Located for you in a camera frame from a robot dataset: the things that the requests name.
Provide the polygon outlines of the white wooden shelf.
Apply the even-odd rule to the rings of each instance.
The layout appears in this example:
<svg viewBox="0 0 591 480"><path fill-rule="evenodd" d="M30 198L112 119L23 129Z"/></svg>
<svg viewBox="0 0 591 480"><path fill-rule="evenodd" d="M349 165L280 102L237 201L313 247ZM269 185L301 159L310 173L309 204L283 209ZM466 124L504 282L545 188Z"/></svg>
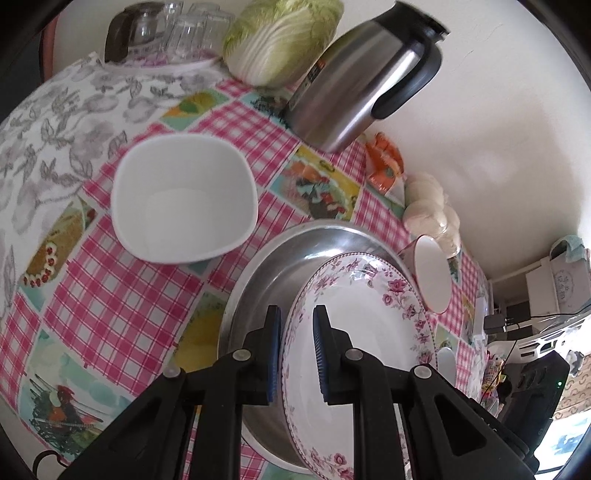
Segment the white wooden shelf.
<svg viewBox="0 0 591 480"><path fill-rule="evenodd" d="M510 331L558 328L590 314L590 249L580 237L564 236L547 256L489 284Z"/></svg>

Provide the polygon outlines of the strawberry pattern bowl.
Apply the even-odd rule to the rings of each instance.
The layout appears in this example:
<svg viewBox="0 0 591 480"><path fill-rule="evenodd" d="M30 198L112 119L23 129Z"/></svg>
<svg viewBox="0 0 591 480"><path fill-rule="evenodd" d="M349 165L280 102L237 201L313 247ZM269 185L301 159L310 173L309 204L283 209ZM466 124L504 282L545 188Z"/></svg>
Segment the strawberry pattern bowl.
<svg viewBox="0 0 591 480"><path fill-rule="evenodd" d="M411 272L426 308L443 314L452 299L452 278L447 257L435 239L421 235L399 256Z"/></svg>

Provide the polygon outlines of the bag of steamed buns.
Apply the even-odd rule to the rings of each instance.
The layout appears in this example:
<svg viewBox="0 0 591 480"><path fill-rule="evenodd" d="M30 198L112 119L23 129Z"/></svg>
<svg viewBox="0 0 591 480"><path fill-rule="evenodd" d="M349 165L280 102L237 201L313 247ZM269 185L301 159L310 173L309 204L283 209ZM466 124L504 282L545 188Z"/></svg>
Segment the bag of steamed buns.
<svg viewBox="0 0 591 480"><path fill-rule="evenodd" d="M457 256L462 246L461 221L439 181L427 172L409 175L405 201L403 224L407 231L414 237L435 239L448 259Z"/></svg>

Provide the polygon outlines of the pale blue round bowl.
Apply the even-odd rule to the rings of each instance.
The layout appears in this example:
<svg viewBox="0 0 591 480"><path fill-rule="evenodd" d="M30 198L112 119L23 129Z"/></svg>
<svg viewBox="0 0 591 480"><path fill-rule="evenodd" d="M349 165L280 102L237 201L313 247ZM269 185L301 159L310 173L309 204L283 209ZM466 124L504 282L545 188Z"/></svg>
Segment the pale blue round bowl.
<svg viewBox="0 0 591 480"><path fill-rule="evenodd" d="M457 364L454 351L450 347L442 347L437 352L438 372L452 385L456 386Z"/></svg>

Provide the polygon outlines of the tray of glass cups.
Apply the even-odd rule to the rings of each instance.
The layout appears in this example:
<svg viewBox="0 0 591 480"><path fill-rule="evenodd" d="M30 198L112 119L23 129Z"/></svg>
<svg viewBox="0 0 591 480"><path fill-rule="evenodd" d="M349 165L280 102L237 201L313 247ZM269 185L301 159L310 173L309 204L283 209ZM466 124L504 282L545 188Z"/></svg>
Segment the tray of glass cups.
<svg viewBox="0 0 591 480"><path fill-rule="evenodd" d="M117 64L127 67L160 67L221 58L223 40L235 15L212 2L165 3L156 16L154 36L142 45L129 45Z"/></svg>

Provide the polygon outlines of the floral pink rimmed plate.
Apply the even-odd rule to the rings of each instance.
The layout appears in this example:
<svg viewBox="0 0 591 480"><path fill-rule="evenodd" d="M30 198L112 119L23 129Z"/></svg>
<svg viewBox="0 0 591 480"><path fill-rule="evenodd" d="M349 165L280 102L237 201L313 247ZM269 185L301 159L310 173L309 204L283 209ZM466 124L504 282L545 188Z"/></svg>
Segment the floral pink rimmed plate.
<svg viewBox="0 0 591 480"><path fill-rule="evenodd" d="M393 265L367 253L325 262L301 287L287 316L281 352L283 414L298 456L321 479L353 478L353 408L322 398L312 312L325 306L332 327L384 365L408 371L437 363L422 299Z"/></svg>

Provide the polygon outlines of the grey floral tablecloth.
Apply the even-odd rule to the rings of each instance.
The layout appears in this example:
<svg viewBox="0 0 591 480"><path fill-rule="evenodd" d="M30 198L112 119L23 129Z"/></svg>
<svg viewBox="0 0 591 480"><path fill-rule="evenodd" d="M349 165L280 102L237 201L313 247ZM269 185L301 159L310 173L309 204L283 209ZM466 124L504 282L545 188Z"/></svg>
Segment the grey floral tablecloth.
<svg viewBox="0 0 591 480"><path fill-rule="evenodd" d="M128 141L224 78L200 67L109 67L92 53L23 100L1 124L1 313L71 198Z"/></svg>

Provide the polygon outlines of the orange snack packet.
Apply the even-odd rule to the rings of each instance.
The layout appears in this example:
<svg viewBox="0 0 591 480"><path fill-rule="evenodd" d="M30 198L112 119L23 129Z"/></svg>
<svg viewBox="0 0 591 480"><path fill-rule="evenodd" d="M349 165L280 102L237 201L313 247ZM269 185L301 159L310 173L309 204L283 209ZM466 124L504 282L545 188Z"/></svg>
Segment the orange snack packet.
<svg viewBox="0 0 591 480"><path fill-rule="evenodd" d="M396 144L383 132L377 132L365 145L367 180L375 190L386 196L403 179L405 164Z"/></svg>

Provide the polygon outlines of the stainless steel basin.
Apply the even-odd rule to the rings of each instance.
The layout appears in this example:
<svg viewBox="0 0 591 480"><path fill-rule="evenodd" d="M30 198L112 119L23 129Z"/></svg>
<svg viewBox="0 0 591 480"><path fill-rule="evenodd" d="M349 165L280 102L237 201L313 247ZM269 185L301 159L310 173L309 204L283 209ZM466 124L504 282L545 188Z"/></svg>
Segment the stainless steel basin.
<svg viewBox="0 0 591 480"><path fill-rule="evenodd" d="M223 312L217 354L223 356L242 346L246 334L263 326L270 305L279 306L281 319L286 320L308 278L329 258L349 252L378 256L415 283L400 256L360 226L339 220L314 220L290 227L259 249L235 282ZM245 408L242 437L271 464L297 474L308 473L290 442L280 386L276 386L276 401L270 407Z"/></svg>

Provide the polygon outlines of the stainless steel thermos jug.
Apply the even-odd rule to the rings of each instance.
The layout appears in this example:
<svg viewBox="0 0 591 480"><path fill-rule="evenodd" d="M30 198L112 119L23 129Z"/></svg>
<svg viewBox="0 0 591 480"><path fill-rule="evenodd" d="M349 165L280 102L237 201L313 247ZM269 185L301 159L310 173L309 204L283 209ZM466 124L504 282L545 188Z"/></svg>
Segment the stainless steel thermos jug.
<svg viewBox="0 0 591 480"><path fill-rule="evenodd" d="M305 144L339 153L374 122L398 111L442 65L442 23L398 1L325 50L283 109L287 127Z"/></svg>

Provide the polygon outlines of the napa cabbage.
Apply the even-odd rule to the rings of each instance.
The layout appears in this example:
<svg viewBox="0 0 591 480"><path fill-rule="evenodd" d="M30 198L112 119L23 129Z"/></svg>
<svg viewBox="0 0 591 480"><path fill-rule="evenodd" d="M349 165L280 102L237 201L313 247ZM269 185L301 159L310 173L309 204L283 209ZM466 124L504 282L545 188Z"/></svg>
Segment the napa cabbage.
<svg viewBox="0 0 591 480"><path fill-rule="evenodd" d="M341 1L252 1L230 26L222 58L250 86L294 84L332 42L342 14Z"/></svg>

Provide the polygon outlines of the white square bowl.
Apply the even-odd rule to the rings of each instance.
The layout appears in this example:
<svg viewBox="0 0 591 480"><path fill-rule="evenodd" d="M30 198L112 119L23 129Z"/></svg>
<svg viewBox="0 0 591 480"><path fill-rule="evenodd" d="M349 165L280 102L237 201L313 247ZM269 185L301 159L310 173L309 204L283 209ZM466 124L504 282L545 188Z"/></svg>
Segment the white square bowl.
<svg viewBox="0 0 591 480"><path fill-rule="evenodd" d="M256 227L259 199L249 163L228 141L166 134L122 156L110 214L118 241L134 257L191 264L245 243Z"/></svg>

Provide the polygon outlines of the black power adapter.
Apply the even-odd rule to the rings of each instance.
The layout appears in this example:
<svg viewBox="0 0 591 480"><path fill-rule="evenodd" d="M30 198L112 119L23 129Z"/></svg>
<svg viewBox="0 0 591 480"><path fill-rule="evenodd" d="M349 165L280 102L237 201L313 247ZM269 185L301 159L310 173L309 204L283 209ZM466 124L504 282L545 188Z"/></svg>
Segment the black power adapter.
<svg viewBox="0 0 591 480"><path fill-rule="evenodd" d="M487 335L504 333L506 331L506 317L502 313L484 317L484 331Z"/></svg>

